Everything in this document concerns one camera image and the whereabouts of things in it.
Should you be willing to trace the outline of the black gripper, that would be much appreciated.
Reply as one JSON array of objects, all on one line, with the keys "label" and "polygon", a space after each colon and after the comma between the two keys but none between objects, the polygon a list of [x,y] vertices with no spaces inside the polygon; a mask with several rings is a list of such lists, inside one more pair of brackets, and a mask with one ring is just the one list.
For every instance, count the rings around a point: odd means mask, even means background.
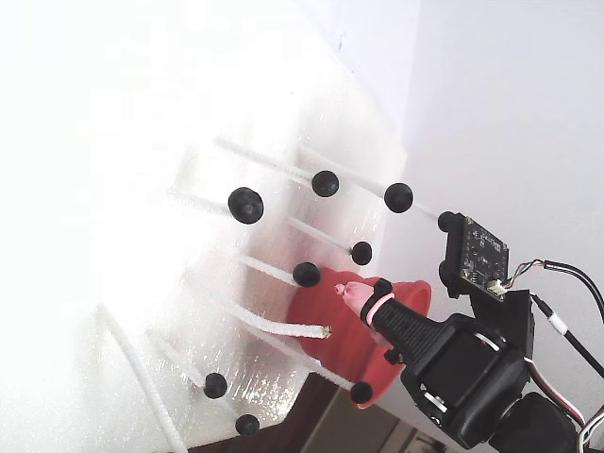
[{"label": "black gripper", "polygon": [[418,408],[458,445],[487,442],[529,380],[523,351],[476,319],[434,321],[403,304],[394,286],[349,281],[335,293],[372,331],[384,359],[407,369],[401,380]]}]

